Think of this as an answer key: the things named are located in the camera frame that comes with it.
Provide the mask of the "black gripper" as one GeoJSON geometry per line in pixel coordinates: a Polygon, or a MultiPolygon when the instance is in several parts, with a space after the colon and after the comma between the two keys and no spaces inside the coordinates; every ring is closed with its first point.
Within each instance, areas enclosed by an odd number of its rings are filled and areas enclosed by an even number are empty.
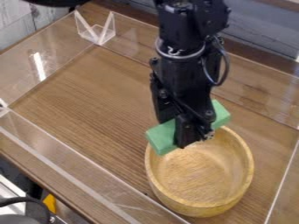
{"type": "Polygon", "coordinates": [[[211,90],[229,77],[230,57],[221,43],[191,51],[157,44],[159,58],[151,58],[150,88],[159,123],[175,118],[174,142],[179,148],[206,141],[214,131],[217,112],[211,90]]]}

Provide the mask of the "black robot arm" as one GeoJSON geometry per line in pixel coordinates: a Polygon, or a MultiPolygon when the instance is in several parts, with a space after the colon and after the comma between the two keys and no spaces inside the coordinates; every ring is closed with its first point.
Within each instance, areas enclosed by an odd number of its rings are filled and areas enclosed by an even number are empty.
{"type": "Polygon", "coordinates": [[[161,124],[174,122],[179,148],[214,134],[217,109],[211,90],[230,72],[221,32],[230,7],[223,0],[154,0],[158,11],[158,56],[150,59],[154,109],[161,124]]]}

